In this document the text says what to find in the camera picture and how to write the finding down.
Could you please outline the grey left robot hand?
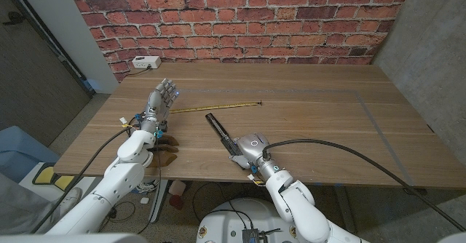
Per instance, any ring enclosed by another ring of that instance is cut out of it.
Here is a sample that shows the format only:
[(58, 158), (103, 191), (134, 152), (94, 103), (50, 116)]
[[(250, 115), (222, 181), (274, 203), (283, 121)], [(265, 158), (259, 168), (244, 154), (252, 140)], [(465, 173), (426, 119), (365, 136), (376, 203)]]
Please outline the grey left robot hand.
[(170, 79), (163, 79), (150, 93), (141, 130), (154, 134), (157, 129), (166, 130), (169, 110), (179, 96), (176, 84)]

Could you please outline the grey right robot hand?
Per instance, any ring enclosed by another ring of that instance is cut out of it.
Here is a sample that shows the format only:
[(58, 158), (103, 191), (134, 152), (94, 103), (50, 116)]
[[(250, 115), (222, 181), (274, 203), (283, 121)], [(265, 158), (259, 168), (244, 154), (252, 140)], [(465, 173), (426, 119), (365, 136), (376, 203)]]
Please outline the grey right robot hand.
[(253, 174), (260, 174), (269, 178), (280, 171), (276, 161), (270, 156), (264, 156), (263, 150), (269, 145), (269, 141), (260, 132), (254, 132), (241, 138), (234, 139), (238, 152), (229, 159), (237, 163), (243, 169), (250, 169)]

